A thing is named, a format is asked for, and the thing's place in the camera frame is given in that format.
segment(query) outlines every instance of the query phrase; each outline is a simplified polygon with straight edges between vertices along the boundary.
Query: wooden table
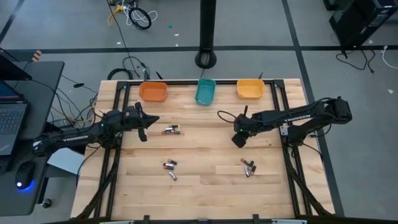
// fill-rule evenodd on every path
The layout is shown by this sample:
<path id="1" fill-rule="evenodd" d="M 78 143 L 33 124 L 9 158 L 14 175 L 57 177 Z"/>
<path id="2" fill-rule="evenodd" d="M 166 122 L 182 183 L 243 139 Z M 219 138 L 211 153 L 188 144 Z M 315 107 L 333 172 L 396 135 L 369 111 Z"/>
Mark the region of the wooden table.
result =
<path id="1" fill-rule="evenodd" d="M 300 80 L 284 81 L 290 107 L 306 105 Z M 115 89 L 116 81 L 102 81 L 97 111 L 112 108 Z M 142 220 L 144 215 L 151 220 L 248 219 L 255 213 L 260 218 L 293 218 L 278 130 L 249 138 L 246 146 L 238 149 L 231 141 L 233 125 L 216 114 L 225 110 L 238 115 L 245 105 L 249 105 L 248 114 L 274 110 L 270 88 L 266 87 L 260 100 L 241 100 L 235 85 L 218 85 L 209 107 L 195 104 L 196 89 L 196 85 L 169 86 L 166 102 L 148 103 L 139 98 L 138 86 L 131 88 L 129 105 L 140 101 L 147 114 L 160 119 L 147 130 L 147 142 L 140 142 L 137 131 L 124 133 L 112 220 Z M 181 135 L 160 133 L 170 124 L 179 124 Z M 317 148 L 316 139 L 307 138 L 305 143 Z M 88 148 L 85 156 L 92 152 Z M 333 213 L 319 154 L 302 146 L 300 155 L 308 188 Z M 103 150 L 97 151 L 82 167 L 72 217 L 98 189 L 103 156 Z M 245 176 L 241 158 L 255 162 L 254 176 Z M 178 162 L 174 171 L 177 181 L 163 170 L 167 159 Z M 300 189 L 296 189 L 303 213 Z M 101 215 L 105 214 L 107 195 Z"/>

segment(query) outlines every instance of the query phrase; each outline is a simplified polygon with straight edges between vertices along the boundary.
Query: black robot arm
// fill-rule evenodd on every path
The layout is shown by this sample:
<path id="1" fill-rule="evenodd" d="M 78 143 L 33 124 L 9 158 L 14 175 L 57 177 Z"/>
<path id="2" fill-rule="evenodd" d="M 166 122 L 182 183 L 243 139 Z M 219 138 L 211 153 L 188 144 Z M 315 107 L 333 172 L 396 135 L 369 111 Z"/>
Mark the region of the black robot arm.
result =
<path id="1" fill-rule="evenodd" d="M 158 116 L 145 114 L 140 103 L 128 106 L 124 111 L 112 110 L 103 115 L 102 120 L 89 128 L 75 129 L 60 133 L 49 133 L 37 146 L 37 156 L 51 155 L 64 147 L 85 146 L 98 142 L 102 147 L 115 148 L 117 135 L 123 131 L 138 129 L 141 141 L 147 141 L 144 129 L 159 119 Z"/>
<path id="2" fill-rule="evenodd" d="M 323 98 L 306 106 L 293 108 L 287 111 L 263 111 L 252 114 L 251 118 L 246 116 L 248 107 L 244 113 L 234 120 L 235 136 L 232 141 L 238 147 L 243 147 L 249 137 L 258 133 L 279 128 L 284 123 L 313 118 L 300 126 L 289 126 L 287 135 L 289 144 L 302 145 L 305 137 L 314 131 L 329 124 L 346 124 L 352 120 L 351 110 L 348 102 L 337 99 Z"/>

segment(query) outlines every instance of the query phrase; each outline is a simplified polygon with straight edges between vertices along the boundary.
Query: black desk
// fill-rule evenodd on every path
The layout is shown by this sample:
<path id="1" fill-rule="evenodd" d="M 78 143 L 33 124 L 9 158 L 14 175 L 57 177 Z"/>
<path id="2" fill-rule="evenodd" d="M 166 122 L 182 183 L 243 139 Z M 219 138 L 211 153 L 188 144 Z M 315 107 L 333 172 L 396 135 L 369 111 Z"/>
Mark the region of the black desk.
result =
<path id="1" fill-rule="evenodd" d="M 24 68 L 26 62 L 17 62 L 16 64 Z M 34 80 L 56 89 L 63 66 L 63 62 L 32 62 L 27 66 L 26 70 L 32 75 Z M 12 169 L 9 172 L 0 174 L 0 216 L 29 215 L 32 213 L 44 182 L 48 160 L 48 157 L 39 158 L 33 156 L 33 139 L 43 131 L 54 93 L 47 87 L 33 82 L 19 82 L 17 91 L 25 94 L 25 97 L 31 102 L 26 120 L 27 130 L 25 131 L 28 132 L 26 136 L 32 138 L 17 143 L 17 153 Z M 16 170 L 21 163 L 30 159 L 36 164 L 34 181 L 28 189 L 18 190 L 15 186 Z"/>

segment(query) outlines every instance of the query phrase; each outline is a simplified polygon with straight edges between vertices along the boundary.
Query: gray floor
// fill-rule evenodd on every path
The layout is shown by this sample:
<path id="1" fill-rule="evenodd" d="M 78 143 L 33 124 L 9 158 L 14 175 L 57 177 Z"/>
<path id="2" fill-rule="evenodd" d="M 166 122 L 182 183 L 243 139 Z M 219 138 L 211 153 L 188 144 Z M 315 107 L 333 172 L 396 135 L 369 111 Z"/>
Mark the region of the gray floor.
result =
<path id="1" fill-rule="evenodd" d="M 301 46 L 337 45 L 328 24 L 331 12 L 321 0 L 288 0 Z M 0 3 L 0 28 L 4 26 L 16 0 Z M 197 46 L 199 42 L 199 0 L 142 0 L 145 10 L 156 10 L 159 18 L 146 31 L 125 24 L 117 15 L 128 47 Z M 104 1 L 25 0 L 1 47 L 5 49 L 92 49 L 122 48 L 115 26 L 108 27 L 109 9 Z M 385 24 L 367 45 L 397 45 L 398 24 Z M 292 46 L 281 0 L 219 0 L 215 45 Z M 303 52 L 315 98 L 342 96 L 348 100 L 354 119 L 332 127 L 326 137 L 345 214 L 348 217 L 398 220 L 398 164 L 396 151 L 398 123 L 397 70 L 387 67 L 379 51 L 372 62 L 375 74 L 358 71 L 338 62 L 339 52 Z M 198 78 L 201 74 L 193 59 L 196 52 L 132 53 L 164 78 Z M 294 51 L 219 51 L 217 65 L 206 70 L 208 78 L 301 78 Z M 121 67 L 125 53 L 43 54 L 41 60 L 62 60 L 64 75 L 97 89 L 114 68 Z M 387 53 L 398 66 L 398 51 Z M 360 52 L 349 62 L 364 63 Z M 73 88 L 62 79 L 60 89 L 77 107 L 88 105 L 93 93 Z M 63 177 L 49 183 L 47 194 L 56 202 L 51 209 L 35 208 L 29 217 L 1 217 L 0 223 L 43 223 L 66 220 L 74 197 L 74 178 Z"/>

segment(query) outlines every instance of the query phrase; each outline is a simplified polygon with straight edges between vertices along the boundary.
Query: laptop keyboard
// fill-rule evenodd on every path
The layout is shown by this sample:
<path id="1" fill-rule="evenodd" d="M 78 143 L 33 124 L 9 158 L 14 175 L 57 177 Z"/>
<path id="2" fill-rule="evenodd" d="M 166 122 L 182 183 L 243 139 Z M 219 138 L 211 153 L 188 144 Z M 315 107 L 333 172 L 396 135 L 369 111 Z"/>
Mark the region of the laptop keyboard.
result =
<path id="1" fill-rule="evenodd" d="M 24 111 L 0 111 L 0 134 L 15 134 L 21 124 Z"/>

